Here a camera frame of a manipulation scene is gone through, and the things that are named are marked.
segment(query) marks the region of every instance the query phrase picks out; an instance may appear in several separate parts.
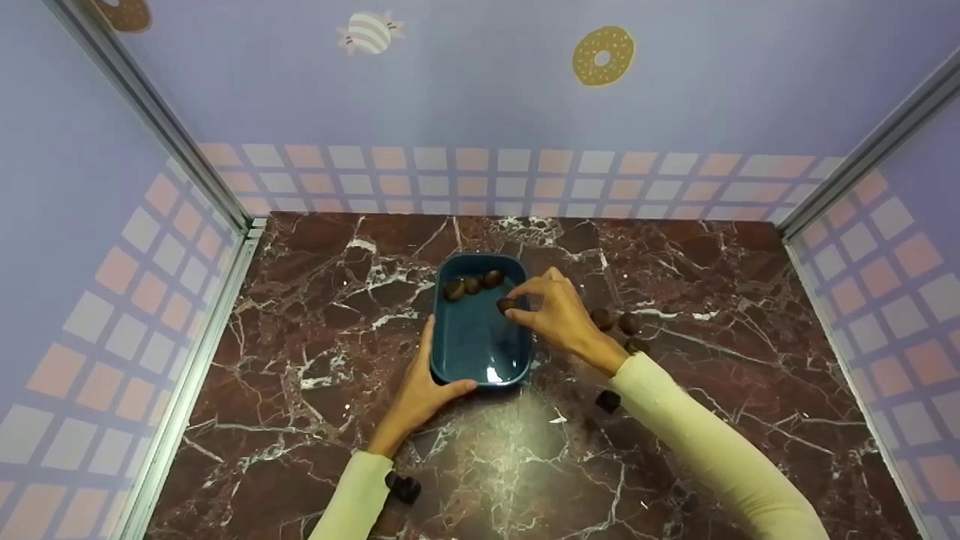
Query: black object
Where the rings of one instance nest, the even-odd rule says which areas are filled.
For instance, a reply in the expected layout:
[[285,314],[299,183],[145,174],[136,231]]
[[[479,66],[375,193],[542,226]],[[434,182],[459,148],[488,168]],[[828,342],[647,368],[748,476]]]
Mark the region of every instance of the black object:
[[604,390],[597,396],[596,403],[597,406],[607,411],[607,414],[613,414],[616,408],[620,406],[620,394],[612,390]]
[[420,496],[420,483],[410,477],[402,477],[395,471],[391,471],[387,473],[384,481],[390,488],[390,494],[401,503],[413,504]]

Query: cream sleeve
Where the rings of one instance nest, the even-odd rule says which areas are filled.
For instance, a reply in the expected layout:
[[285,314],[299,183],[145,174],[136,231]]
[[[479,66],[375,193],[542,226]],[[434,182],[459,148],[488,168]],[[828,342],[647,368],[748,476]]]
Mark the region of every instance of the cream sleeve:
[[644,353],[611,379],[621,404],[660,438],[756,539],[827,539],[813,506],[760,450]]
[[308,540],[365,540],[390,494],[385,478],[393,468],[382,455],[354,454]]

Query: checkered pattern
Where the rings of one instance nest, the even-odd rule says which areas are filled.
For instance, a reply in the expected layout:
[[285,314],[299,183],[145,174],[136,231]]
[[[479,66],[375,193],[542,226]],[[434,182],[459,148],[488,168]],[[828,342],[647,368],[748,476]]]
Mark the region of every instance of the checkered pattern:
[[292,210],[779,223],[843,161],[302,144],[201,148],[253,215]]
[[109,535],[238,244],[168,161],[0,409],[0,539]]
[[[913,178],[904,188],[915,187]],[[802,234],[801,275],[934,538],[960,538],[960,282],[878,171]]]

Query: table surface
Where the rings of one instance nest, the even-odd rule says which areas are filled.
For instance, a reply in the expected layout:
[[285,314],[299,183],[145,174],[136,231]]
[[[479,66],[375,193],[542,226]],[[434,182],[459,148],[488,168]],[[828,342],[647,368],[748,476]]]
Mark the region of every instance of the table surface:
[[[459,251],[557,266],[589,308],[643,313],[651,357],[777,463],[832,538],[917,537],[771,225],[279,213],[148,538],[305,538]],[[599,374],[539,342],[533,365],[402,447],[422,494],[388,501],[373,538],[746,538],[649,431],[593,404]]]

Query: blue rectangular container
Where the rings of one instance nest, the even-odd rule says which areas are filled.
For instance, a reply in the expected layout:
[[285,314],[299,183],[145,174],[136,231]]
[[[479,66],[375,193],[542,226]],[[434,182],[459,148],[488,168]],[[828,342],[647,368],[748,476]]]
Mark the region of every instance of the blue rectangular container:
[[[467,294],[457,302],[444,298],[444,283],[467,276],[482,277],[501,270],[498,287]],[[433,312],[433,353],[430,370],[440,382],[473,379],[480,386],[511,386],[530,371],[530,330],[500,314],[496,301],[527,281],[527,272],[515,258],[487,253],[462,253],[443,262],[437,272]],[[517,300],[529,309],[527,300]]]

